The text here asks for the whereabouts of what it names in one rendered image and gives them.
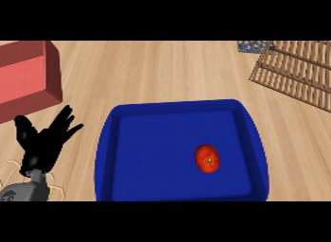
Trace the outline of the red open box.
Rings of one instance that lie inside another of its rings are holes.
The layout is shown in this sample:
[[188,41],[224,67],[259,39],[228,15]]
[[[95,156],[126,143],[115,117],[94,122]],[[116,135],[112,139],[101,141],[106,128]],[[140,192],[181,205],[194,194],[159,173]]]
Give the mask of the red open box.
[[0,45],[0,124],[63,102],[60,53],[50,41]]

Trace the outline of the blue plastic tray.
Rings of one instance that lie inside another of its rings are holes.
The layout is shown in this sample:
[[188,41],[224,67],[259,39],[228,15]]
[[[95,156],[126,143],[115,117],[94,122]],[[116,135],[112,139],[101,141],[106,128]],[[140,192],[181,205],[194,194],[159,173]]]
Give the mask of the blue plastic tray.
[[[219,167],[203,173],[209,144]],[[113,107],[94,160],[98,201],[267,200],[267,158],[249,113],[234,99]]]

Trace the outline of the red round fruit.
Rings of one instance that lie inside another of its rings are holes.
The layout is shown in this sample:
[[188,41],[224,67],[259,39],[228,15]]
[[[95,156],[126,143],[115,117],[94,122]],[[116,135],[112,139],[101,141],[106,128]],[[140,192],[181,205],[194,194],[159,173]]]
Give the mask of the red round fruit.
[[218,170],[219,167],[219,157],[215,148],[209,145],[200,145],[193,154],[194,164],[199,170],[209,174]]

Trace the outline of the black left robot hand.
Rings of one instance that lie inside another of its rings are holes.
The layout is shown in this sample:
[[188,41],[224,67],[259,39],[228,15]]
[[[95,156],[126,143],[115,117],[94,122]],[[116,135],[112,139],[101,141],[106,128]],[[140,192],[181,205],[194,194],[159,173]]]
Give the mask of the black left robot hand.
[[22,176],[29,177],[33,170],[39,170],[42,173],[51,171],[63,144],[84,127],[82,124],[70,127],[73,118],[72,109],[64,106],[50,126],[41,131],[36,131],[30,120],[23,115],[14,118],[16,141],[24,151],[19,169]]

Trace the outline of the brown wooden tiered shelf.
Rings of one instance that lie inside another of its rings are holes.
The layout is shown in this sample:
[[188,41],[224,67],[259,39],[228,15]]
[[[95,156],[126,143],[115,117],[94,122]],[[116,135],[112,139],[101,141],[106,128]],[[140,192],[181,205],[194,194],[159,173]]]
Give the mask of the brown wooden tiered shelf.
[[267,44],[249,80],[331,112],[331,42],[276,41]]

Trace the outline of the dark speckled blue object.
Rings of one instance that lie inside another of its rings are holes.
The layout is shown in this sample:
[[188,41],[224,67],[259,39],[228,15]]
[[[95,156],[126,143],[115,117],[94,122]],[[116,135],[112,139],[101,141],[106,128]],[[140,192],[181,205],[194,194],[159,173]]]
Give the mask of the dark speckled blue object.
[[243,53],[261,54],[267,45],[273,46],[273,41],[237,41],[237,50]]

